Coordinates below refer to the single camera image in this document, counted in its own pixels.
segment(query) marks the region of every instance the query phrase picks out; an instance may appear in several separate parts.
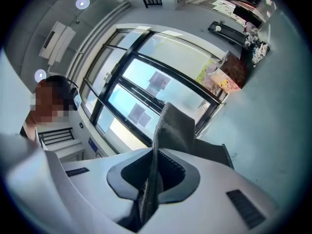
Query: ceiling light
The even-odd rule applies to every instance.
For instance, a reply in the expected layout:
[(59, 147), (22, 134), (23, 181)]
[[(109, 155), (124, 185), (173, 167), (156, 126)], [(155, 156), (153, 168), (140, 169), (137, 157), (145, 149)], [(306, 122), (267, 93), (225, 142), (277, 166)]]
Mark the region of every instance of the ceiling light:
[(47, 74), (43, 69), (38, 69), (35, 72), (35, 81), (36, 82), (40, 82), (41, 80), (46, 79), (46, 78), (47, 78)]
[(77, 0), (76, 1), (76, 7), (79, 10), (84, 10), (90, 5), (90, 0)]

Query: window frame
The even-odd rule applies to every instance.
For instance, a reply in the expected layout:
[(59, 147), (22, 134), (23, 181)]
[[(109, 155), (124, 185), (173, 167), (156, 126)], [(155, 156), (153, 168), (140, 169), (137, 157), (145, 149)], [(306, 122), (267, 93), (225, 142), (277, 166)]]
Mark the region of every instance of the window frame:
[[(144, 43), (153, 35), (155, 34), (159, 34), (159, 32), (155, 32), (155, 31), (151, 31), (151, 30), (142, 30), (142, 34), (135, 40), (135, 42), (129, 47), (129, 49), (125, 49), (125, 48), (121, 48), (118, 46), (114, 46), (114, 45), (110, 45), (109, 42), (112, 41), (112, 39), (119, 33), (130, 33), (135, 29), (117, 29), (112, 35), (111, 37), (107, 40), (107, 42), (105, 44), (103, 44), (102, 48), (99, 50), (99, 52), (97, 53), (96, 57), (94, 58), (94, 60), (92, 61), (90, 68), (88, 69), (85, 78), (83, 79), (82, 82), (82, 86), (80, 91), (82, 91), (84, 89), (84, 86), (88, 86), (90, 88), (90, 92), (94, 93), (97, 97), (97, 102), (95, 104), (95, 107), (93, 109), (92, 114), (89, 116), (89, 120), (92, 123), (92, 125), (97, 129), (97, 131), (100, 133), (100, 135), (104, 138), (105, 141), (108, 142), (107, 138), (105, 138), (105, 133), (103, 133), (103, 131), (99, 131), (100, 127), (98, 126), (98, 118), (99, 115), (103, 109), (103, 107), (105, 107), (108, 111), (110, 111), (110, 113), (117, 119), (120, 121), (120, 123), (126, 128), (128, 129), (138, 140), (140, 140), (143, 144), (145, 144), (148, 147), (152, 146), (152, 140), (146, 136), (139, 128), (137, 128), (129, 119), (127, 119), (127, 117), (125, 117), (121, 112), (119, 112), (109, 101), (109, 97), (112, 94), (115, 86), (117, 84), (121, 85), (120, 83), (120, 79), (121, 81), (126, 84), (130, 84), (130, 81), (126, 81), (127, 79), (124, 78), (122, 75), (125, 72), (125, 70), (127, 69), (127, 67), (130, 65), (130, 63), (134, 60), (134, 59), (138, 59), (140, 61), (143, 61), (144, 63), (153, 66), (154, 68), (168, 74), (169, 76), (171, 76), (172, 78), (176, 79), (177, 81), (181, 82), (182, 84), (184, 84), (185, 86), (187, 86), (188, 88), (190, 88), (191, 90), (193, 90), (194, 92), (196, 92), (198, 95), (200, 95), (204, 100), (208, 101), (210, 103), (209, 108), (206, 110), (206, 112), (202, 115), (202, 117), (200, 118), (200, 120), (198, 121), (198, 123), (195, 126), (195, 133), (198, 133), (205, 125), (205, 123), (209, 120), (210, 116), (212, 115), (213, 111), (217, 108), (217, 106), (219, 104), (221, 104), (220, 99), (215, 96), (213, 93), (211, 93), (208, 89), (206, 89), (204, 86), (202, 86), (201, 84), (199, 84), (197, 81), (193, 80), (192, 78), (188, 77), (187, 75), (185, 75), (184, 73), (178, 71), (177, 69), (159, 61), (156, 60), (152, 57), (146, 56), (144, 54), (139, 53), (139, 49), (144, 45)], [(206, 50), (202, 49), (199, 46), (196, 46), (188, 41), (185, 41), (183, 39), (179, 39), (178, 37), (173, 37), (168, 35), (170, 38), (176, 39), (177, 41), (189, 45), (193, 48), (195, 48), (196, 50), (199, 50), (205, 54), (208, 54), (211, 56), (211, 58), (216, 58), (213, 54), (207, 52)], [(113, 68), (111, 75), (112, 77), (109, 79), (109, 81), (107, 83), (104, 84), (101, 92), (99, 95), (97, 95), (97, 93), (95, 93), (95, 89), (92, 87), (92, 83), (87, 79), (87, 77), (89, 76), (90, 72), (92, 71), (92, 68), (94, 67), (96, 61), (99, 59), (101, 53), (103, 53), (104, 49), (106, 47), (110, 47), (110, 48), (118, 48), (118, 49), (122, 49), (125, 50), (125, 54), (123, 55), (123, 57), (119, 60), (119, 62), (116, 63), (115, 67)], [(151, 95), (150, 93), (144, 91), (143, 89), (141, 89), (139, 86), (137, 86), (136, 84), (134, 84), (134, 86), (138, 87), (139, 93), (143, 94), (144, 97), (148, 98), (149, 101), (153, 102), (153, 107), (158, 107), (159, 109), (161, 109), (160, 111), (157, 110), (157, 114), (160, 115), (164, 104), (162, 105), (161, 102), (154, 97), (153, 95)], [(89, 113), (88, 110), (85, 108), (84, 103), (82, 103), (82, 108), (85, 112)]]

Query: box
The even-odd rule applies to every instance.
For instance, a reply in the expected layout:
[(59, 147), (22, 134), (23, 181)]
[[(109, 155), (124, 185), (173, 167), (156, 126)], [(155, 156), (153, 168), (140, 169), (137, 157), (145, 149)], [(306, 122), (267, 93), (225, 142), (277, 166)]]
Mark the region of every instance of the box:
[(241, 90), (245, 84), (246, 73), (247, 68), (245, 65), (228, 51), (222, 64), (211, 74), (210, 79), (224, 92), (230, 94)]

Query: vent grille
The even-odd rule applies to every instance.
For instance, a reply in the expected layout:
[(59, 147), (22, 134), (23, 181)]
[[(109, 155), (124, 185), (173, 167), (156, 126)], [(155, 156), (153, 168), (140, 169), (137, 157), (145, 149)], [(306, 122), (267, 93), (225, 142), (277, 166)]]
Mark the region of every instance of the vent grille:
[(69, 170), (69, 171), (65, 171), (65, 172), (66, 172), (67, 176), (71, 177), (71, 176), (75, 176), (75, 175), (86, 173), (88, 171), (89, 171), (89, 169), (83, 167), (83, 168)]
[(240, 190), (230, 191), (226, 194), (249, 229), (256, 227), (265, 220), (265, 217)]

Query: wall-mounted unit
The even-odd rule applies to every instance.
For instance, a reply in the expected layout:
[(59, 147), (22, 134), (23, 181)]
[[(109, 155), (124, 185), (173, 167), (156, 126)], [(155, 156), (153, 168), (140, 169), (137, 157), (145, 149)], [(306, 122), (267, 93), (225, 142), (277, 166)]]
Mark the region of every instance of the wall-mounted unit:
[(55, 62), (60, 62), (75, 34), (76, 32), (71, 27), (66, 27), (57, 21), (45, 40), (39, 56), (49, 59), (50, 66), (53, 66)]

